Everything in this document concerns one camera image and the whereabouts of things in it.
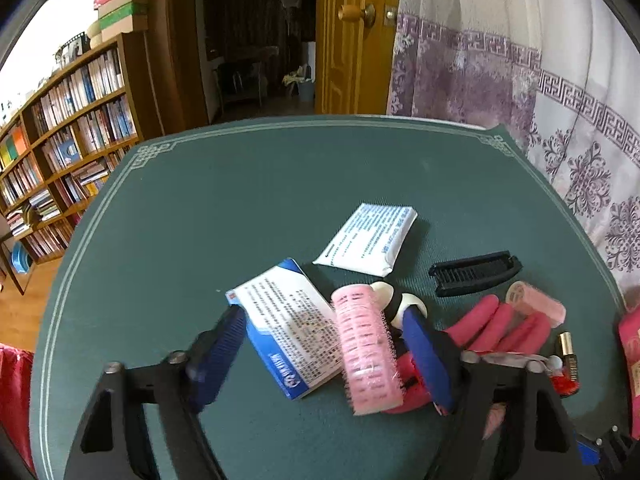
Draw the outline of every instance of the white wall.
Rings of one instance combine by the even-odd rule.
[[[86,30],[97,19],[94,0],[49,0],[27,25],[20,39],[0,70],[0,124],[10,119],[7,101],[17,110],[26,101],[26,94],[36,90],[38,81],[49,76],[55,66],[56,50],[74,35]]]

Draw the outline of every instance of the wooden floor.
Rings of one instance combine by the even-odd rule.
[[[40,320],[47,305],[49,291],[62,258],[34,266],[26,276],[18,276],[24,288],[21,296],[8,276],[0,292],[0,343],[35,352]]]

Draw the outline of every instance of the black hair clip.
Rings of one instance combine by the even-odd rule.
[[[522,264],[509,251],[485,254],[473,258],[433,264],[429,275],[438,282],[436,296],[464,296],[510,280]]]

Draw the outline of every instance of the wooden door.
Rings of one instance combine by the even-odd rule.
[[[367,27],[351,11],[369,4],[376,17]],[[395,37],[395,25],[385,25],[385,5],[397,7],[398,0],[318,0],[316,113],[385,113]]]

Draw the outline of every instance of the red cloth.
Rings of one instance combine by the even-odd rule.
[[[26,465],[35,471],[29,443],[33,354],[0,344],[0,424]]]

